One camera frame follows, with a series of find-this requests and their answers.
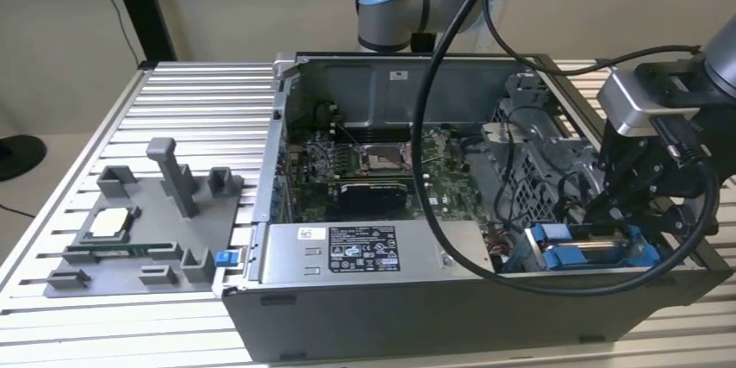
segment white sticker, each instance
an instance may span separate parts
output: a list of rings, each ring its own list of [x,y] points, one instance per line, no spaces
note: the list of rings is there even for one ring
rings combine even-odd
[[[391,81],[407,81],[410,79],[410,71],[391,71],[390,80]]]
[[[299,228],[300,240],[324,240],[327,235],[327,228]]]

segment black pole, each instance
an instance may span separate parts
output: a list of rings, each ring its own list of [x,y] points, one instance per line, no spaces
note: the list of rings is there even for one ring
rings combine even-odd
[[[159,0],[123,0],[147,60],[176,60]]]

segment beige wall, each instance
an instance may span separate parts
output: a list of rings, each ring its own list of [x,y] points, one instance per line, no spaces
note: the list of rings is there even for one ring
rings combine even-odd
[[[736,0],[506,0],[500,32],[524,52],[607,57],[666,43],[702,43]]]
[[[0,118],[15,129],[91,131],[134,69],[108,0],[0,0]]]

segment blue clip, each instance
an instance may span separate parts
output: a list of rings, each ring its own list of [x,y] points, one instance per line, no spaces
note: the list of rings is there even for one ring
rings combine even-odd
[[[540,243],[547,239],[547,235],[544,234],[544,228],[540,224],[535,224],[534,228],[531,228],[531,235],[534,236],[534,241]]]
[[[240,252],[223,250],[215,255],[215,266],[238,267],[240,261]]]
[[[563,269],[571,265],[586,265],[588,259],[578,246],[556,246],[547,250],[542,256],[552,270]]]
[[[571,235],[571,229],[567,224],[540,224],[544,234],[550,241],[571,241],[574,236]]]

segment wire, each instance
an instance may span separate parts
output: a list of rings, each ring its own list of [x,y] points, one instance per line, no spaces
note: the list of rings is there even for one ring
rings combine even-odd
[[[696,54],[700,52],[700,45],[664,45],[662,47],[648,47],[647,49],[642,49],[640,51],[627,53],[626,55],[619,56],[618,58],[606,59],[602,62],[596,63],[595,65],[586,66],[584,68],[575,69],[571,71],[562,71],[559,69],[548,68],[540,64],[538,64],[534,60],[527,59],[519,54],[507,44],[504,39],[502,38],[500,33],[498,32],[496,25],[494,25],[494,20],[491,19],[491,10],[490,10],[490,2],[491,0],[484,0],[483,2],[483,19],[486,20],[486,26],[488,26],[488,31],[491,32],[491,36],[494,36],[494,40],[496,41],[498,45],[504,49],[506,53],[511,55],[516,61],[524,65],[527,65],[531,69],[544,72],[550,75],[558,75],[562,77],[572,77],[575,75],[583,75],[590,72],[595,72],[603,68],[608,68],[610,66],[618,65],[627,60],[638,59],[644,56],[655,55],[658,53],[670,53],[670,52],[687,52],[691,54]]]
[[[128,32],[126,32],[126,25],[123,24],[123,15],[120,13],[120,8],[118,7],[118,3],[115,2],[115,0],[111,0],[111,3],[114,4],[115,13],[118,14],[118,23],[120,23],[120,31],[123,32],[123,38],[126,38],[126,43],[128,44],[130,52],[132,53],[134,59],[136,60],[135,62],[136,66],[139,66],[140,58],[139,58],[139,54],[136,53],[136,49],[134,49],[132,43],[130,43],[130,37],[128,37]]]
[[[36,218],[36,216],[34,216],[31,213],[26,213],[24,211],[11,209],[8,206],[4,206],[3,204],[0,204],[0,209],[7,210],[11,213],[15,213],[16,215],[24,215],[24,216],[30,217],[31,219]]]
[[[495,272],[480,267],[472,260],[470,260],[456,249],[450,241],[447,235],[442,230],[442,226],[438,221],[438,216],[432,211],[427,190],[424,189],[423,178],[423,126],[424,126],[424,114],[427,112],[427,102],[430,100],[430,93],[435,77],[438,76],[439,65],[448,52],[452,40],[456,37],[458,31],[464,23],[466,17],[470,15],[474,5],[479,0],[464,0],[460,10],[458,11],[452,22],[448,25],[442,39],[435,49],[435,53],[431,56],[431,61],[427,66],[427,71],[423,74],[423,82],[416,95],[416,103],[414,107],[414,122],[412,122],[412,175],[416,187],[416,195],[423,206],[424,217],[430,225],[432,234],[438,239],[439,245],[444,249],[446,253],[454,258],[456,263],[463,266],[468,271],[482,278],[486,278],[504,286],[524,290],[531,293],[552,296],[602,296],[612,295],[627,290],[632,290],[648,284],[652,280],[668,273],[692,254],[700,241],[706,236],[707,230],[711,226],[711,222],[718,211],[718,205],[720,203],[720,182],[715,173],[714,167],[700,160],[695,164],[695,170],[703,177],[704,193],[703,193],[703,209],[700,217],[692,233],[688,239],[680,244],[674,254],[659,263],[659,265],[651,267],[647,271],[640,273],[631,279],[624,280],[622,283],[594,286],[590,288],[555,288],[547,286],[536,286],[520,282],[515,278],[504,278]]]

